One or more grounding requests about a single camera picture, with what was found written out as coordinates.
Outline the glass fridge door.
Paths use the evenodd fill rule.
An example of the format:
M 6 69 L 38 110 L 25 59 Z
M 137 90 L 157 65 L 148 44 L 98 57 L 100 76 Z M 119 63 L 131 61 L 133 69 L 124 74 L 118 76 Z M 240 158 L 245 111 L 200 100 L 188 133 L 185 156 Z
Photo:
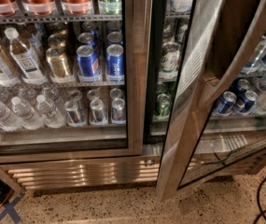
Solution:
M 193 0 L 157 180 L 160 200 L 266 166 L 266 120 L 212 115 L 265 31 L 266 0 Z
M 27 100 L 42 118 L 36 107 L 38 95 L 61 100 L 66 123 L 61 128 L 50 128 L 42 118 L 43 126 L 37 130 L 27 130 L 22 126 L 9 132 L 0 128 L 0 167 L 62 165 L 68 162 L 87 164 L 139 157 L 142 152 L 152 0 L 122 0 L 120 14 L 103 14 L 98 0 L 91 0 L 91 12 L 81 15 L 66 14 L 61 0 L 54 2 L 57 10 L 52 15 L 29 15 L 22 0 L 17 0 L 19 11 L 12 16 L 0 17 L 2 47 L 12 58 L 5 30 L 16 28 L 35 48 L 47 79 L 41 85 L 25 83 L 22 71 L 12 58 L 19 69 L 20 82 L 14 86 L 0 85 L 0 102 L 12 111 L 11 99 L 19 96 Z M 122 45 L 124 49 L 123 80 L 111 80 L 106 73 L 106 49 L 114 44 Z M 97 53 L 101 76 L 95 82 L 84 81 L 80 76 L 77 48 L 83 45 L 93 47 Z M 46 51 L 52 47 L 64 49 L 73 68 L 74 82 L 58 84 L 51 80 Z M 105 104 L 104 124 L 91 122 L 90 102 L 97 98 Z M 112 120 L 112 101 L 116 98 L 125 102 L 126 120 L 121 123 Z M 64 108 L 67 101 L 78 103 L 85 125 L 69 123 Z

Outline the right small pepsi can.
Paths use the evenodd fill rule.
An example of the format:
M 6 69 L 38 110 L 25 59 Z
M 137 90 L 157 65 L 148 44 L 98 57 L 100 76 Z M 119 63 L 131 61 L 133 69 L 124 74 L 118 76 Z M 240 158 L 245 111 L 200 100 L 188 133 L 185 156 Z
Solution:
M 116 98 L 112 101 L 112 120 L 116 123 L 126 120 L 125 102 L 121 98 Z

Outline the small pepsi can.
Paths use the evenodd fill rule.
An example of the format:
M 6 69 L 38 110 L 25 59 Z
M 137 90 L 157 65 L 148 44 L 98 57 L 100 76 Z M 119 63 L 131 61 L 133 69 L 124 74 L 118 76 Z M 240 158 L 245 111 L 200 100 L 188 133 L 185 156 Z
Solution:
M 85 117 L 75 101 L 67 101 L 64 104 L 65 111 L 69 118 L 69 123 L 75 126 L 83 126 L 86 124 Z
M 105 104 L 101 99 L 97 98 L 97 99 L 91 100 L 90 109 L 91 109 L 91 122 L 92 123 L 95 123 L 95 124 L 106 123 Z
M 112 120 L 116 123 L 126 120 L 125 102 L 121 98 L 116 98 L 112 101 Z

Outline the green soda can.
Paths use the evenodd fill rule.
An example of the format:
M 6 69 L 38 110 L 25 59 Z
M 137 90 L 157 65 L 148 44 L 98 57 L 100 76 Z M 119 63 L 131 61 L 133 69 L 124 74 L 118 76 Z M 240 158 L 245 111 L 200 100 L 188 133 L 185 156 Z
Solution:
M 155 103 L 155 117 L 163 119 L 169 116 L 171 106 L 171 98 L 167 94 L 160 94 L 157 96 Z

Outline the middle small pepsi can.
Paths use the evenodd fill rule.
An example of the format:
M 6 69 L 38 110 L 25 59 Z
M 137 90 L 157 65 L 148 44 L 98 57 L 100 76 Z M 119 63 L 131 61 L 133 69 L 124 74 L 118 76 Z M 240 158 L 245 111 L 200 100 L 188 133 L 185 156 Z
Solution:
M 105 104 L 101 99 L 97 98 L 97 99 L 91 100 L 90 109 L 91 109 L 91 122 L 92 123 L 95 123 L 95 124 L 106 123 Z

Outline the front blue pepsi can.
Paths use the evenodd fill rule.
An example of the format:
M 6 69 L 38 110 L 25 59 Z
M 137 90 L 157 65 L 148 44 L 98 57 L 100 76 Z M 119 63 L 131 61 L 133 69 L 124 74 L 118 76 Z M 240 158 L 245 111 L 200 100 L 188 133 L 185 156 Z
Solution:
M 124 49 L 122 45 L 110 45 L 105 53 L 106 73 L 111 80 L 124 79 Z

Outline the blue pepsi can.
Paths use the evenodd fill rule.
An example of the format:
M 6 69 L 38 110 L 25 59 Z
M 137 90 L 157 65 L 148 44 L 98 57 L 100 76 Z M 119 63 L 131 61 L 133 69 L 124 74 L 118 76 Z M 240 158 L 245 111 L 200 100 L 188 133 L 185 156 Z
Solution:
M 124 49 L 122 45 L 110 45 L 105 53 L 106 73 L 111 80 L 124 79 Z
M 95 82 L 100 79 L 98 57 L 93 47 L 83 45 L 77 48 L 77 65 L 84 81 Z

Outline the left small pepsi can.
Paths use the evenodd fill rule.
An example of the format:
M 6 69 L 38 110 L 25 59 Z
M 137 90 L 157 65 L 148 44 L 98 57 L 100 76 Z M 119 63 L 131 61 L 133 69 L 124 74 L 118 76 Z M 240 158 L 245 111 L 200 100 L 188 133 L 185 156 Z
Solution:
M 83 126 L 86 124 L 85 117 L 75 101 L 67 101 L 64 104 L 65 111 L 69 118 L 69 123 L 75 126 Z

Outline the gold soda can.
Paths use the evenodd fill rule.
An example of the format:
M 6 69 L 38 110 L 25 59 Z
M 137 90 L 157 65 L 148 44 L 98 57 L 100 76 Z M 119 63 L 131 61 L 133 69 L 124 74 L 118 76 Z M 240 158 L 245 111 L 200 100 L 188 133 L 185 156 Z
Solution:
M 50 78 L 54 83 L 65 84 L 75 81 L 73 68 L 68 62 L 64 49 L 49 48 L 46 51 L 46 60 L 50 68 Z

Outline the right water bottle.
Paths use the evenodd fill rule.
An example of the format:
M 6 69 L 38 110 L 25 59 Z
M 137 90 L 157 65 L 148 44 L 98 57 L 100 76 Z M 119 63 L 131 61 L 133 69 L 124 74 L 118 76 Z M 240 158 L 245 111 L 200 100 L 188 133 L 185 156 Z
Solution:
M 61 128 L 65 125 L 65 115 L 61 107 L 61 100 L 55 101 L 45 95 L 36 97 L 36 107 L 41 113 L 45 124 L 50 128 Z

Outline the blue can lower middle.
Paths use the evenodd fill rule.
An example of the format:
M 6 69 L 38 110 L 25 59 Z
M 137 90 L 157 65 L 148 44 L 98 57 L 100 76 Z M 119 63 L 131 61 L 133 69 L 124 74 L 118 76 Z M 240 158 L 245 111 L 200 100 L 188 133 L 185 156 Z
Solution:
M 225 91 L 217 100 L 217 105 L 214 109 L 216 116 L 228 116 L 236 102 L 236 95 L 231 91 Z

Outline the middle water bottle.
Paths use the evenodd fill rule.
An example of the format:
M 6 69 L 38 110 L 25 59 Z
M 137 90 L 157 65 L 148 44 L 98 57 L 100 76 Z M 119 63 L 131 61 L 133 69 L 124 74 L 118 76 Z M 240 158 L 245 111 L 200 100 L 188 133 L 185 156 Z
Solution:
M 34 107 L 25 99 L 15 96 L 11 99 L 12 111 L 21 119 L 27 130 L 37 130 L 43 126 L 43 120 Z

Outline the white cap tea bottle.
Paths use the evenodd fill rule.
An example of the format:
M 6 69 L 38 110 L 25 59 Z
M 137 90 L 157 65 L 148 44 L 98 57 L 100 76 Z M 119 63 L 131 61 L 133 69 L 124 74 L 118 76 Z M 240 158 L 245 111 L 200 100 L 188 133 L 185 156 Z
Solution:
M 47 81 L 42 62 L 28 39 L 16 28 L 8 27 L 5 35 L 9 40 L 9 53 L 23 73 L 27 84 L 41 85 Z

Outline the blue can lower right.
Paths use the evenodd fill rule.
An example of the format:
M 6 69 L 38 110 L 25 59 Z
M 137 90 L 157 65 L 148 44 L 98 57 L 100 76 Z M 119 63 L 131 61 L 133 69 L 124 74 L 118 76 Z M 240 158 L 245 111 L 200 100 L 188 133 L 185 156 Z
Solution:
M 254 91 L 242 93 L 233 107 L 233 112 L 239 115 L 248 115 L 258 99 Z

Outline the left water bottle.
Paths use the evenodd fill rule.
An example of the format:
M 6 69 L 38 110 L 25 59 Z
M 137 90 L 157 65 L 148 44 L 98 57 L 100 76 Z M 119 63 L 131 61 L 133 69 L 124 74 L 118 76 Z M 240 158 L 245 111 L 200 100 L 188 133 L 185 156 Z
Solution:
M 9 132 L 22 128 L 19 118 L 2 102 L 0 102 L 0 128 Z

